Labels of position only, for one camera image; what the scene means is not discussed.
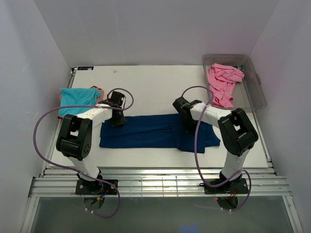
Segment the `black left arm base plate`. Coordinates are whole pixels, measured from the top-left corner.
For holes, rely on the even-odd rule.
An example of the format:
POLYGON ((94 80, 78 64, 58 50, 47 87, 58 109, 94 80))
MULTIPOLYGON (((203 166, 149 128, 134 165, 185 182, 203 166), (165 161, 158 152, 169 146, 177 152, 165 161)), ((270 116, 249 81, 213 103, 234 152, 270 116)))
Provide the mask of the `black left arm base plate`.
POLYGON ((116 195, 117 191, 112 186, 118 187, 118 180, 105 180, 111 184, 102 183, 99 181, 85 181, 78 180, 76 184, 75 194, 76 195, 116 195))

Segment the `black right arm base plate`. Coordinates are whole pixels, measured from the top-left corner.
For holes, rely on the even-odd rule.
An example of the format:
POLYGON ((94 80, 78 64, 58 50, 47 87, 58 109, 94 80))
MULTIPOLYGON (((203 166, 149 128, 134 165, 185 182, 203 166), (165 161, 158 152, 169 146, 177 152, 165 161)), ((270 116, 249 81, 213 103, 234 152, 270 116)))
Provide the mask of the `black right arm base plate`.
POLYGON ((219 187, 206 186, 204 183, 200 183, 199 186, 204 188, 205 194, 247 194, 249 191, 244 178, 229 181, 219 187))

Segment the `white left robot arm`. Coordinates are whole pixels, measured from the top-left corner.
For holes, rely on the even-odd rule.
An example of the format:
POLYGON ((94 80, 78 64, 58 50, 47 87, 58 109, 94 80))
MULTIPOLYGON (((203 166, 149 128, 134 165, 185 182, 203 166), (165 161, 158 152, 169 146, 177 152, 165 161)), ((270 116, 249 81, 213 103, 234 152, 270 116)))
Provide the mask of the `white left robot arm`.
POLYGON ((92 130, 108 121, 113 127, 121 127, 126 122, 121 109, 124 108, 125 95, 113 91, 106 100, 77 115, 67 114, 63 117, 56 141, 56 149, 67 157, 78 170, 78 182, 75 194, 96 195, 116 194, 117 180, 103 183, 102 173, 92 162, 89 155, 92 146, 92 130))

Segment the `navy blue t shirt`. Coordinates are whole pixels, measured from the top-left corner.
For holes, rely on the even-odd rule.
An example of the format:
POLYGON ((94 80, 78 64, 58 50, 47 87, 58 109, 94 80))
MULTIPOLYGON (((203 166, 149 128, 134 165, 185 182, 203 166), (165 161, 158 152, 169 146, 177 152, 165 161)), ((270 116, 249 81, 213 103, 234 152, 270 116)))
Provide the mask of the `navy blue t shirt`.
POLYGON ((99 147, 108 149, 169 148, 194 152, 195 133, 185 130, 179 114, 127 116, 123 126, 108 120, 101 126, 99 147))

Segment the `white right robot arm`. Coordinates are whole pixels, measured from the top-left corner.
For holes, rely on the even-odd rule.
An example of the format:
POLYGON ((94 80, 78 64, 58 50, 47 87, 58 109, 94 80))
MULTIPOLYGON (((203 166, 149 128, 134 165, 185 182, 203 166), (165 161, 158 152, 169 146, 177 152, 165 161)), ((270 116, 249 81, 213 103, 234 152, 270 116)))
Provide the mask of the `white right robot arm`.
POLYGON ((194 133, 195 163, 206 189, 230 193, 242 186, 249 191, 251 185, 247 185, 242 178, 242 173, 245 172, 243 164, 259 136, 246 112, 241 108, 233 111, 216 108, 200 100, 189 102, 184 97, 177 98, 173 102, 173 107, 181 115, 186 131, 194 133), (222 143, 226 149, 225 164, 219 178, 211 182, 204 179, 197 157, 199 129, 202 122, 220 130, 222 143))

